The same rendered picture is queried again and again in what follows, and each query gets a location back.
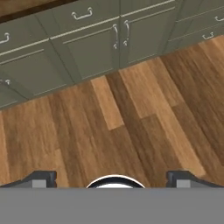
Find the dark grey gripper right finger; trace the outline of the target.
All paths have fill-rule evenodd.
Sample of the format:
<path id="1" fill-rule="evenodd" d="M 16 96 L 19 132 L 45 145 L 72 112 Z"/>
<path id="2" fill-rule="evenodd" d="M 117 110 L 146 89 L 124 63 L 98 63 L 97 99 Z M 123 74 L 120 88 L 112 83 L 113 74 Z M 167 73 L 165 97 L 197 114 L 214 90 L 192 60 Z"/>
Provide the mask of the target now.
<path id="1" fill-rule="evenodd" d="M 197 187 L 218 187 L 224 188 L 224 185 L 206 181 L 197 178 L 189 171 L 168 171 L 166 173 L 166 186 L 170 188 L 197 188 Z"/>

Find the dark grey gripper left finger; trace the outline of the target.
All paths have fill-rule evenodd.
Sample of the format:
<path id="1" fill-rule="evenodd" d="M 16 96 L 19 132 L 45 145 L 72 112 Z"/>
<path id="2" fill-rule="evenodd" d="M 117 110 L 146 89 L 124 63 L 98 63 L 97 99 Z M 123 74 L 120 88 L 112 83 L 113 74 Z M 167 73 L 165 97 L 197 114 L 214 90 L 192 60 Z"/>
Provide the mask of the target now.
<path id="1" fill-rule="evenodd" d="M 33 171 L 25 178 L 4 184 L 2 187 L 55 188 L 57 186 L 56 179 L 56 171 Z"/>

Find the white round thing, black rim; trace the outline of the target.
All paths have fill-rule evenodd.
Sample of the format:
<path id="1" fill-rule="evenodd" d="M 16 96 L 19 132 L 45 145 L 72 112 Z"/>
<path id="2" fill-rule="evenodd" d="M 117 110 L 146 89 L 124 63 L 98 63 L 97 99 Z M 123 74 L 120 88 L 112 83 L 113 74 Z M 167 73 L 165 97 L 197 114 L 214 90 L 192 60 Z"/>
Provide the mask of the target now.
<path id="1" fill-rule="evenodd" d="M 138 180 L 120 174 L 110 174 L 94 179 L 87 188 L 144 188 Z"/>

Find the grey-green cupboard door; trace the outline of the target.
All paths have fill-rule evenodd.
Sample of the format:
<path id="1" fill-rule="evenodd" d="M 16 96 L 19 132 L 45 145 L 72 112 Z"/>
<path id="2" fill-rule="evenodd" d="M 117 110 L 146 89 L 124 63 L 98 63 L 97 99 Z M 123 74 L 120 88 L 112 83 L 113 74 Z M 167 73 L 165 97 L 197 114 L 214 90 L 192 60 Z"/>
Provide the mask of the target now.
<path id="1" fill-rule="evenodd" d="M 71 86 L 72 78 L 49 40 L 0 54 L 0 79 L 27 99 Z"/>
<path id="2" fill-rule="evenodd" d="M 165 26 L 174 9 L 150 16 L 121 17 L 120 68 L 129 67 L 158 53 Z"/>
<path id="3" fill-rule="evenodd" d="M 119 17 L 88 25 L 50 38 L 66 70 L 75 83 L 109 74 L 119 67 L 119 46 L 113 24 Z"/>
<path id="4" fill-rule="evenodd" d="M 25 97 L 9 87 L 3 79 L 0 79 L 0 110 L 26 101 L 27 99 Z"/>

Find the grey-green drawer front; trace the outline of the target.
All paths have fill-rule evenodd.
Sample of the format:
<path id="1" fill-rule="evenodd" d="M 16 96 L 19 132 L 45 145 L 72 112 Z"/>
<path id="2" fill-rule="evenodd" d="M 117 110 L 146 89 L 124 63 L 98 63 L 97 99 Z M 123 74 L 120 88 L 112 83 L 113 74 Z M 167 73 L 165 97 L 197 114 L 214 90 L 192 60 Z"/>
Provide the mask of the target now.
<path id="1" fill-rule="evenodd" d="M 0 53 L 47 38 L 43 26 L 33 15 L 1 23 L 0 40 L 4 38 L 6 32 L 10 34 L 10 40 L 7 43 L 0 45 Z"/>
<path id="2" fill-rule="evenodd" d="M 116 18 L 120 0 L 66 0 L 59 6 L 37 13 L 47 35 L 53 37 L 84 26 Z"/>
<path id="3" fill-rule="evenodd" d="M 120 15 L 124 17 L 150 16 L 173 10 L 177 0 L 121 0 Z"/>
<path id="4" fill-rule="evenodd" d="M 193 18 L 200 14 L 224 7 L 224 0 L 182 0 L 177 20 Z"/>
<path id="5" fill-rule="evenodd" d="M 213 34 L 214 34 L 213 38 L 223 35 L 224 34 L 224 24 L 216 25 L 216 26 L 206 28 L 201 31 L 196 31 L 194 33 L 185 35 L 180 38 L 175 38 L 173 40 L 169 40 L 167 42 L 167 45 L 166 45 L 164 51 L 163 51 L 163 54 L 171 53 L 180 48 L 192 46 L 192 45 L 198 44 L 199 42 L 205 41 L 202 38 L 202 35 L 209 36 L 211 32 L 213 32 Z"/>
<path id="6" fill-rule="evenodd" d="M 198 32 L 200 30 L 224 23 L 224 21 L 217 22 L 214 19 L 215 17 L 224 18 L 224 14 L 219 16 L 207 15 L 207 16 L 201 16 L 201 17 L 190 18 L 187 20 L 179 21 L 175 24 L 173 31 L 171 33 L 170 39 L 180 38 L 187 34 Z"/>

